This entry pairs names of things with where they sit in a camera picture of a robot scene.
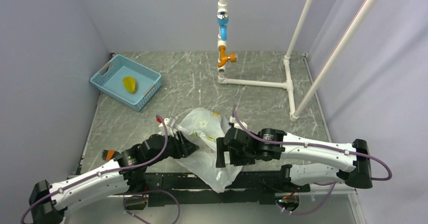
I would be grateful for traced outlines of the white printed plastic bag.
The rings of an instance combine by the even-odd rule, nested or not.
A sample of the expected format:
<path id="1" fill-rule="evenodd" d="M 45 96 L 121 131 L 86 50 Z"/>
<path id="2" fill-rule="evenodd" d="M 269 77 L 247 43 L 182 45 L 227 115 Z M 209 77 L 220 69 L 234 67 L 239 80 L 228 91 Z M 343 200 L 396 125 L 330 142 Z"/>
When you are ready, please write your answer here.
<path id="1" fill-rule="evenodd" d="M 230 164 L 226 156 L 226 167 L 216 168 L 216 139 L 224 137 L 230 129 L 227 119 L 211 110 L 199 107 L 187 114 L 181 122 L 176 122 L 177 131 L 181 131 L 200 149 L 187 158 L 175 159 L 181 167 L 198 176 L 217 193 L 225 192 L 241 172 L 241 166 Z"/>

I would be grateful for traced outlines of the yellow fake fruit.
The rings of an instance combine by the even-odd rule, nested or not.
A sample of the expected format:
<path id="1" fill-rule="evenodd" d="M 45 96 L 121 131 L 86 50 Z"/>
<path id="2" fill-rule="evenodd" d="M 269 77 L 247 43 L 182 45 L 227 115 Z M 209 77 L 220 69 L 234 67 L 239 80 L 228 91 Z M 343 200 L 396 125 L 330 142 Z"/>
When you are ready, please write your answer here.
<path id="1" fill-rule="evenodd" d="M 137 82 L 134 77 L 127 76 L 122 79 L 124 88 L 131 94 L 134 94 L 137 90 Z"/>

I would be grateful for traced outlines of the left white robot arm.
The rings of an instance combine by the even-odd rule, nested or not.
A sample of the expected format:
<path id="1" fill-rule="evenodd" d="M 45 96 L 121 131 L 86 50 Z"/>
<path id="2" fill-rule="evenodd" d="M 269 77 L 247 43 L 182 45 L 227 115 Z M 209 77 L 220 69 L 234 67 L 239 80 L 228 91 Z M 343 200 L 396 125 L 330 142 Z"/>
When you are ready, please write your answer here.
<path id="1" fill-rule="evenodd" d="M 61 223 L 66 211 L 81 208 L 110 195 L 146 191 L 146 169 L 166 158 L 186 158 L 199 150 L 181 132 L 151 135 L 122 151 L 102 166 L 72 179 L 38 182 L 29 198 L 33 223 Z"/>

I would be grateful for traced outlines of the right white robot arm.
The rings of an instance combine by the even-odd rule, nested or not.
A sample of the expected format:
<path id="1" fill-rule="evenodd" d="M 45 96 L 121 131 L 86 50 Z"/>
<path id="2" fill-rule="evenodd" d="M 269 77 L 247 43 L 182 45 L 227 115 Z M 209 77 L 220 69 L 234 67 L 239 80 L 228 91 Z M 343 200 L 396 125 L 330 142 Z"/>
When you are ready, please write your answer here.
<path id="1" fill-rule="evenodd" d="M 230 128 L 216 139 L 216 167 L 226 166 L 228 152 L 233 166 L 253 165 L 257 160 L 299 159 L 308 165 L 286 167 L 278 177 L 279 187 L 291 191 L 310 183 L 341 182 L 357 189 L 372 188 L 368 144 L 355 139 L 352 143 L 330 143 L 302 138 L 282 130 L 264 128 L 257 134 Z"/>

